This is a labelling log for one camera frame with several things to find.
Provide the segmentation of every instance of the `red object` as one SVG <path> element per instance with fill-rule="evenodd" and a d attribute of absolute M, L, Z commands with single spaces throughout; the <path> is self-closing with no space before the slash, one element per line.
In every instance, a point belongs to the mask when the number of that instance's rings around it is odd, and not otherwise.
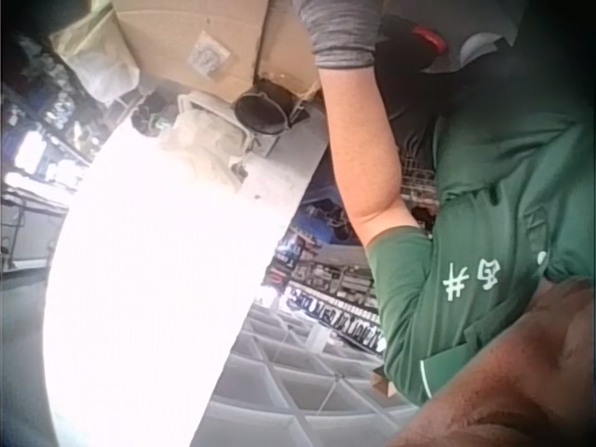
<path fill-rule="evenodd" d="M 445 42 L 445 40 L 440 35 L 438 35 L 434 31 L 429 30 L 428 28 L 416 25 L 413 28 L 412 33 L 421 36 L 427 42 L 429 42 L 437 50 L 438 56 L 442 56 L 443 54 L 445 54 L 447 52 L 447 49 L 449 48 L 447 46 L 447 42 Z"/>

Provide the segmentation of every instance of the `shelf display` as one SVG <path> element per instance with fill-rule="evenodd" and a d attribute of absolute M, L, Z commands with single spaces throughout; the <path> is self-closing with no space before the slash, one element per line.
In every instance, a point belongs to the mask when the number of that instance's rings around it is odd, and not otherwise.
<path fill-rule="evenodd" d="M 309 317 L 334 329 L 350 345 L 382 357 L 385 339 L 378 315 L 295 281 L 289 282 L 282 300 L 289 309 L 303 310 Z"/>

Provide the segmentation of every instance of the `white grid panel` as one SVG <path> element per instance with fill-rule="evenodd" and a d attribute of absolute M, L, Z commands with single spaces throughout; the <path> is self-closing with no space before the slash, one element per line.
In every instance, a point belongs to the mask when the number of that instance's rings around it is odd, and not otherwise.
<path fill-rule="evenodd" d="M 373 389 L 379 359 L 330 344 L 307 350 L 313 327 L 254 305 L 192 446 L 385 446 L 417 408 Z"/>

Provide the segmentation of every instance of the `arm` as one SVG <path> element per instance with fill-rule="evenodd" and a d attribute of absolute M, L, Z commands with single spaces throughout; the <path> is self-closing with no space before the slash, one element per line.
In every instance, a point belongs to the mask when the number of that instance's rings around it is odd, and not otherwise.
<path fill-rule="evenodd" d="M 401 165 L 372 67 L 319 71 L 335 178 L 362 244 L 418 226 L 400 195 Z"/>
<path fill-rule="evenodd" d="M 396 226 L 418 226 L 401 199 L 398 150 L 374 78 L 381 0 L 293 0 L 319 68 L 333 165 L 364 246 Z"/>

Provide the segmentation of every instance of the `sticker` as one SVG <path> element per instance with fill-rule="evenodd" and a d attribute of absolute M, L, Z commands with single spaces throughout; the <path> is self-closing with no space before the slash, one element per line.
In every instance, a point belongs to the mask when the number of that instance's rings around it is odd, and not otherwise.
<path fill-rule="evenodd" d="M 230 51 L 204 31 L 188 58 L 188 63 L 201 75 L 211 77 L 230 58 Z"/>

